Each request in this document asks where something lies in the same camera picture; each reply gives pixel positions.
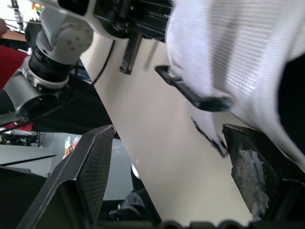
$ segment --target person's arm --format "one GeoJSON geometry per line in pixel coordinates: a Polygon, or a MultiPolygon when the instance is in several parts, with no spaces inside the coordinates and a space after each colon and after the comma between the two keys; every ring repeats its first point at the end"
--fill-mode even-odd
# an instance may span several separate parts
{"type": "Polygon", "coordinates": [[[0,18],[0,38],[6,33],[8,28],[6,27],[6,23],[3,19],[0,18]]]}

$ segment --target black clip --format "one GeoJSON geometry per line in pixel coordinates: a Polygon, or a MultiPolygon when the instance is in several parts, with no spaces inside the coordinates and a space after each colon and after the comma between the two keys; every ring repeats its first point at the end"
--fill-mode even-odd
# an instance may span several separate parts
{"type": "Polygon", "coordinates": [[[232,101],[228,98],[217,98],[217,97],[199,97],[194,93],[188,86],[186,86],[180,77],[171,77],[168,74],[169,66],[161,65],[156,66],[155,71],[164,79],[164,81],[171,86],[177,88],[190,103],[203,111],[210,112],[223,112],[227,111],[232,107],[232,101]]]}

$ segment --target beige panel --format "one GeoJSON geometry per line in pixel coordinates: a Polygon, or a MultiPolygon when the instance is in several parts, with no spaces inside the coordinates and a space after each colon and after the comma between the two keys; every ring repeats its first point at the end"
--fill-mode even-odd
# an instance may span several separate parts
{"type": "MultiPolygon", "coordinates": [[[[92,79],[110,44],[95,35],[82,56],[92,79]]],[[[143,41],[133,74],[124,75],[118,71],[124,44],[117,42],[96,89],[161,218],[185,225],[224,219],[247,223],[252,217],[231,177],[230,158],[221,158],[196,131],[185,98],[154,71],[168,63],[165,45],[143,41]]],[[[219,134],[222,123],[240,124],[230,114],[217,114],[219,134]]]]}

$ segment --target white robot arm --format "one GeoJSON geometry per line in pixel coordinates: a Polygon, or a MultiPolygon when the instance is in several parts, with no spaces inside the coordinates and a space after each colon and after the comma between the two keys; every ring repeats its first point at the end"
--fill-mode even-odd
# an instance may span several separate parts
{"type": "Polygon", "coordinates": [[[0,127],[44,114],[58,105],[69,72],[92,43],[93,31],[129,38],[120,71],[131,74],[142,38],[164,41],[172,5],[168,0],[39,0],[42,30],[31,56],[4,87],[14,110],[0,115],[0,127]]]}

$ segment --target white cloth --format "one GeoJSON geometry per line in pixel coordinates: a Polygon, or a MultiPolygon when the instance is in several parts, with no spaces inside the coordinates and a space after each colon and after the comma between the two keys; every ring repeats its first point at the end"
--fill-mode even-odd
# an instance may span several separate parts
{"type": "MultiPolygon", "coordinates": [[[[277,110],[283,68],[305,53],[304,0],[177,0],[166,43],[172,73],[202,97],[231,98],[232,114],[263,131],[305,170],[305,156],[277,110]]],[[[220,143],[211,113],[191,111],[220,143]]]]}

